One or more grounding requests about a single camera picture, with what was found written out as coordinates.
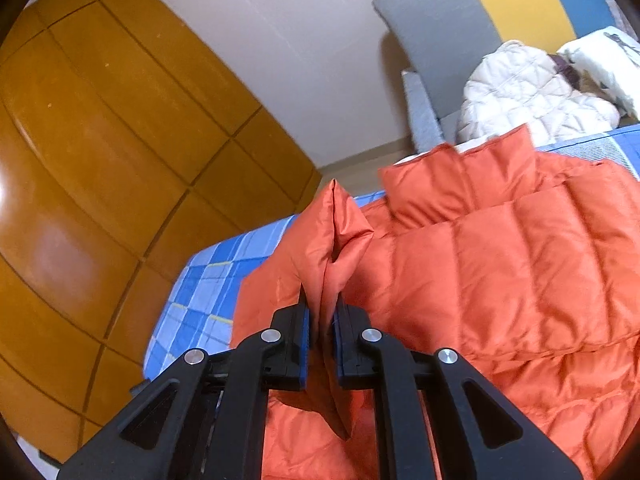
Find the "orange down jacket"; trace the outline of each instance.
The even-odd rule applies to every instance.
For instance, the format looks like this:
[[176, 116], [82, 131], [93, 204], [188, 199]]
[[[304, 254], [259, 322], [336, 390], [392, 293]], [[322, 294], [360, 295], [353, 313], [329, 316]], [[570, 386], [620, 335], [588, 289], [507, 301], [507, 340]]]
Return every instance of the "orange down jacket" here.
[[457, 349], [596, 478], [640, 418], [638, 183], [536, 152], [525, 126], [380, 175], [362, 209], [328, 184], [242, 284], [232, 345], [300, 283], [312, 312], [308, 387], [270, 397], [263, 478], [376, 478], [372, 395], [334, 380], [339, 291], [411, 349]]

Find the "white quilted jacket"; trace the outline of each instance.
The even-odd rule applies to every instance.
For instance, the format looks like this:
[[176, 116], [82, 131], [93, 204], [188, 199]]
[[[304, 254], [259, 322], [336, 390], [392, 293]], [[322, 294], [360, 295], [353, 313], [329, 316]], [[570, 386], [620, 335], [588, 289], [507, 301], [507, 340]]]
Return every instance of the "white quilted jacket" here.
[[466, 83], [458, 142], [505, 134], [527, 123], [534, 146], [599, 134], [620, 122], [617, 108], [583, 94], [538, 48], [507, 41], [485, 56]]

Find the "pillow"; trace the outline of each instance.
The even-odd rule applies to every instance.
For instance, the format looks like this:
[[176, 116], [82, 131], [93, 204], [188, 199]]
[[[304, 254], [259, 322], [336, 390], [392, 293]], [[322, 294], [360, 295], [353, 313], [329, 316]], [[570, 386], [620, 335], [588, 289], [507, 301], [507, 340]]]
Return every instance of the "pillow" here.
[[636, 121], [640, 117], [640, 44], [615, 27], [563, 45], [558, 54]]

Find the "silver screw head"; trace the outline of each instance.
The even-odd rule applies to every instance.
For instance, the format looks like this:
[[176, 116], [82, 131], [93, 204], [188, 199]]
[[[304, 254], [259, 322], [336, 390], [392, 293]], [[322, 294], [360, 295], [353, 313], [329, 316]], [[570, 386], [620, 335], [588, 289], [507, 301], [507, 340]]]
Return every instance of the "silver screw head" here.
[[438, 352], [438, 359], [447, 365], [452, 365], [458, 360], [458, 354], [451, 348], [443, 348]]
[[380, 330], [376, 330], [375, 328], [367, 328], [362, 331], [362, 338], [364, 341], [369, 341], [370, 343], [375, 343], [382, 339], [382, 332]]
[[268, 328], [260, 334], [260, 337], [267, 343], [275, 343], [276, 341], [280, 340], [280, 332], [278, 332], [274, 328]]
[[192, 348], [184, 355], [184, 360], [190, 365], [201, 363], [204, 359], [204, 352], [199, 348]]

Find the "blue plaid bedsheet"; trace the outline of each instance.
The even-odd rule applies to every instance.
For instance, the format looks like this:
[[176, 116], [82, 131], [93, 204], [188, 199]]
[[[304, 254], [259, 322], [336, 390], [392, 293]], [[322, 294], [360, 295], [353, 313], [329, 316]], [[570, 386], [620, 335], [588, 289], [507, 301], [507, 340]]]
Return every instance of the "blue plaid bedsheet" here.
[[[639, 178], [640, 126], [558, 142], [540, 150], [587, 160], [608, 158]], [[379, 191], [355, 201], [362, 207], [382, 196], [384, 192]], [[203, 348], [209, 354], [228, 349], [240, 283], [273, 253], [295, 218], [229, 238], [191, 257], [149, 341], [143, 369], [146, 378], [155, 379], [189, 348]]]

